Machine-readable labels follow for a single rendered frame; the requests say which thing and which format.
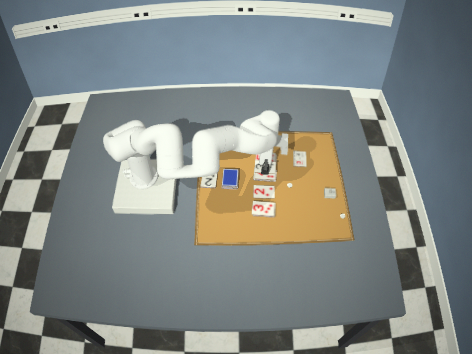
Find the orange square mat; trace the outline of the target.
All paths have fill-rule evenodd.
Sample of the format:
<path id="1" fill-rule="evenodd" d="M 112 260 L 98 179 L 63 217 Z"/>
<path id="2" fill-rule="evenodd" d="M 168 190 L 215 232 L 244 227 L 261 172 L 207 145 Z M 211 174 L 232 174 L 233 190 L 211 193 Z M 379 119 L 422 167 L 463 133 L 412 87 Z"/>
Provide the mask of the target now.
<path id="1" fill-rule="evenodd" d="M 199 218 L 199 195 L 200 195 L 200 177 L 197 179 L 197 197 L 196 197 L 196 218 L 195 218 L 195 242 L 194 245 L 270 245 L 270 244 L 298 244 L 298 243 L 318 243 L 318 242 L 335 242 L 335 241 L 350 241 L 354 240 L 352 223 L 350 218 L 350 212 L 342 177 L 342 172 L 340 168 L 340 163 L 337 155 L 337 150 L 333 138 L 332 132 L 289 132 L 289 131 L 278 131 L 278 133 L 299 133 L 299 134 L 330 134 L 332 139 L 332 144 L 336 156 L 336 161 L 338 165 L 339 175 L 341 179 L 344 200 L 347 210 L 348 222 L 350 227 L 351 238 L 341 238 L 341 239 L 324 239 L 324 240 L 304 240 L 304 241 L 278 241 L 278 242 L 198 242 L 198 218 Z"/>

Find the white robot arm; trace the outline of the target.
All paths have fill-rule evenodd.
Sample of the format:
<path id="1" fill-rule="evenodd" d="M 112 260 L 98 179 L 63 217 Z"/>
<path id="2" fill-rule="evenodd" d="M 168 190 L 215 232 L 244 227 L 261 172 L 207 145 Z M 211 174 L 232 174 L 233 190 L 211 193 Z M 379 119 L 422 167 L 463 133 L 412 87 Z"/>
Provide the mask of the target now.
<path id="1" fill-rule="evenodd" d="M 214 175 L 220 169 L 220 153 L 227 151 L 257 155 L 275 146 L 281 147 L 281 154 L 287 155 L 288 134 L 278 135 L 279 122 L 279 115 L 267 110 L 245 120 L 239 128 L 226 125 L 198 131 L 192 142 L 192 165 L 183 165 L 182 134 L 174 124 L 158 124 L 145 129 L 143 122 L 133 120 L 105 134 L 103 143 L 115 161 L 127 159 L 132 173 L 130 169 L 123 170 L 123 173 L 130 173 L 125 178 L 131 177 L 135 188 L 147 189 L 156 183 L 158 175 L 164 179 Z M 151 168 L 149 156 L 154 151 L 157 153 L 157 170 Z"/>

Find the orange-tan rectangular mat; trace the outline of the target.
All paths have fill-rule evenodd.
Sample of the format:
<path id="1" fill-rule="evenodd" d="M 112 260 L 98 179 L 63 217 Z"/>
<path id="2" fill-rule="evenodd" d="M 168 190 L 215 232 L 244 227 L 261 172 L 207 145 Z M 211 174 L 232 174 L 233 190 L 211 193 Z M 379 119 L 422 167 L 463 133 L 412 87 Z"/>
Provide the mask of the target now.
<path id="1" fill-rule="evenodd" d="M 331 135 L 285 134 L 287 155 L 280 153 L 280 147 L 273 150 L 277 155 L 276 182 L 254 181 L 256 155 L 220 153 L 216 188 L 200 187 L 198 242 L 351 238 Z M 293 166 L 293 151 L 306 152 L 307 167 Z M 239 170 L 237 190 L 222 189 L 223 169 Z M 275 186 L 275 199 L 253 198 L 253 185 Z M 324 188 L 336 188 L 336 198 L 324 198 Z M 253 216 L 253 201 L 276 203 L 275 217 Z"/>

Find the blue card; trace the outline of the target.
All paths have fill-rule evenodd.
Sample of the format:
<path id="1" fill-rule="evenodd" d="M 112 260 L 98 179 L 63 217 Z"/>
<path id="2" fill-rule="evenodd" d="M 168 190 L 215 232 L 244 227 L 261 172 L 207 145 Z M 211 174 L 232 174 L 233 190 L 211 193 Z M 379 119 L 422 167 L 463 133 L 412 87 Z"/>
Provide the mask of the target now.
<path id="1" fill-rule="evenodd" d="M 222 186 L 237 187 L 238 169 L 223 169 Z"/>

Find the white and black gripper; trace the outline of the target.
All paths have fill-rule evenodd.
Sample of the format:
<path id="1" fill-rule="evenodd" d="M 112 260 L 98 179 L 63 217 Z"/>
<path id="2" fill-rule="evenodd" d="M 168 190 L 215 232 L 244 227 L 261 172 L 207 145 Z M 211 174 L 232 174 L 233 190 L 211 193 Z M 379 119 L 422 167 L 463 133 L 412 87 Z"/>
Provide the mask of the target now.
<path id="1" fill-rule="evenodd" d="M 262 165 L 261 167 L 262 175 L 269 175 L 269 165 L 271 165 L 272 154 L 273 154 L 273 148 L 265 153 L 259 154 L 259 164 Z M 265 162 L 263 161 L 264 159 L 265 159 Z M 268 167 L 267 167 L 267 164 L 268 164 Z"/>

